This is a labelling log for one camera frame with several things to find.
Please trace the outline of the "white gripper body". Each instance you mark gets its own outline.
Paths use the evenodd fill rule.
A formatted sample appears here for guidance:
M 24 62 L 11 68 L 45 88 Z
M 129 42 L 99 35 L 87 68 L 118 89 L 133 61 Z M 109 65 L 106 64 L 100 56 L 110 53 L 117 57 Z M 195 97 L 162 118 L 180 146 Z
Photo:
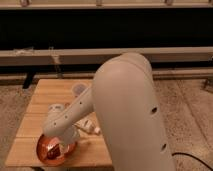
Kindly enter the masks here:
M 59 136 L 59 139 L 66 146 L 77 142 L 80 138 L 78 129 L 75 126 L 69 127 L 64 133 Z

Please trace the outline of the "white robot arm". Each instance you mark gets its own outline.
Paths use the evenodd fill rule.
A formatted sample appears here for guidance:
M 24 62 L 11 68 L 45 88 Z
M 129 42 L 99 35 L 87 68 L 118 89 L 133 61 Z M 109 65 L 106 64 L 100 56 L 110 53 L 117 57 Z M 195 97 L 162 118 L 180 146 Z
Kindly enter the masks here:
M 43 133 L 69 142 L 70 127 L 92 112 L 115 171 L 175 171 L 152 67 L 143 55 L 124 53 L 102 64 L 91 86 L 47 116 Z

